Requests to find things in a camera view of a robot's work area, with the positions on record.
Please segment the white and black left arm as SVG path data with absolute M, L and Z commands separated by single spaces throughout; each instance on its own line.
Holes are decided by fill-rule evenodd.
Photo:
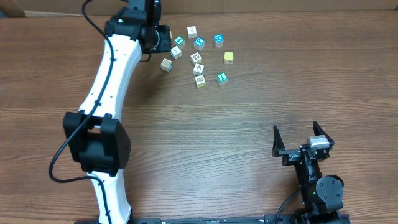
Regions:
M 66 140 L 56 152 L 68 147 L 72 159 L 86 172 L 77 180 L 91 180 L 99 207 L 96 223 L 132 223 L 127 201 L 124 168 L 131 141 L 121 124 L 129 82 L 144 54 L 169 52 L 170 28 L 159 23 L 160 1 L 129 1 L 106 21 L 103 58 L 91 90 L 76 113 L 63 118 Z

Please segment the white patterned wooden block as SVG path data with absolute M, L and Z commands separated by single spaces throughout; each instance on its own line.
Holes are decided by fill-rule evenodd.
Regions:
M 170 72 L 173 68 L 173 62 L 169 59 L 164 58 L 160 64 L 162 70 Z

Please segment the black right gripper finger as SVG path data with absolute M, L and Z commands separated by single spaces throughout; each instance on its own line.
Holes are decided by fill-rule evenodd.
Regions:
M 334 140 L 332 140 L 332 138 L 326 132 L 324 132 L 321 126 L 317 123 L 317 121 L 313 121 L 313 132 L 316 136 L 324 135 L 330 143 L 330 146 L 333 146 L 335 144 Z
M 280 153 L 285 151 L 285 146 L 280 135 L 279 129 L 276 125 L 273 126 L 273 146 L 272 146 L 272 156 L 279 157 Z

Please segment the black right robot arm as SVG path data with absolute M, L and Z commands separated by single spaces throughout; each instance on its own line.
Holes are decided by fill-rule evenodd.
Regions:
M 303 208 L 297 209 L 289 218 L 289 223 L 348 223 L 342 217 L 344 182 L 337 175 L 323 176 L 319 162 L 329 158 L 335 144 L 320 125 L 313 122 L 314 135 L 298 149 L 286 149 L 277 126 L 273 126 L 272 156 L 281 157 L 283 166 L 294 166 L 299 189 L 289 195 L 280 206 L 275 222 L 286 203 L 297 194 L 302 195 Z

